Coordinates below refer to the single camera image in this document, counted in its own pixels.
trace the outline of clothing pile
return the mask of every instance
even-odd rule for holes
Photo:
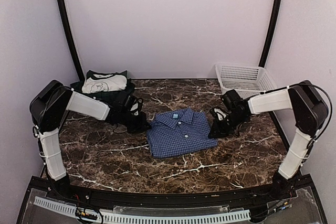
[[[71,85],[77,92],[101,100],[113,113],[106,119],[123,124],[128,133],[147,131],[147,141],[155,158],[168,158],[216,147],[218,142],[208,138],[210,127],[204,112],[182,109],[157,114],[149,124],[141,111],[143,100],[133,96],[135,85],[121,73],[88,71],[85,81]]]

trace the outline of blue shirt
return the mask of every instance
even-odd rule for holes
[[[174,157],[217,146],[209,139],[210,127],[204,112],[190,108],[157,114],[147,131],[151,153],[156,158]]]

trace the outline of folded shirt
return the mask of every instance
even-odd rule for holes
[[[187,108],[157,114],[147,131],[147,141],[153,157],[167,158],[197,152],[217,146],[208,138],[210,127],[204,112]]]
[[[85,94],[124,90],[127,78],[122,74],[103,74],[88,71],[82,92]]]

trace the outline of marble table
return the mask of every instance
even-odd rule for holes
[[[151,121],[156,113],[190,107],[223,106],[217,80],[133,80]],[[60,145],[71,184],[130,193],[204,193],[271,183],[286,149],[268,113],[241,126],[240,136],[218,139],[218,146],[175,158],[151,156],[146,134],[70,113]]]

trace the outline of white plastic basket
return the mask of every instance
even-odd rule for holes
[[[260,91],[276,89],[277,85],[262,67],[246,67],[217,63],[215,65],[222,93],[235,89],[244,99]]]

